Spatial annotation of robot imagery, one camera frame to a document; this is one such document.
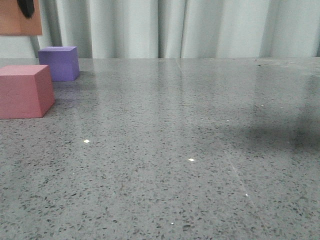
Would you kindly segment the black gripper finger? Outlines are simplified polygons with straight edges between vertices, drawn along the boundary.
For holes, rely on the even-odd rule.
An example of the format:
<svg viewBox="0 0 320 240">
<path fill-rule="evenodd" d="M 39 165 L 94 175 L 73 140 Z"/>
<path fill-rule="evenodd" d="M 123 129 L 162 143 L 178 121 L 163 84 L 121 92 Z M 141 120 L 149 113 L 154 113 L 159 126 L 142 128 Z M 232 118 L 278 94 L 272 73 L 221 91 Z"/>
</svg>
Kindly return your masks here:
<svg viewBox="0 0 320 240">
<path fill-rule="evenodd" d="M 33 0 L 17 0 L 17 4 L 26 18 L 32 18 L 35 12 L 35 5 Z"/>
</svg>

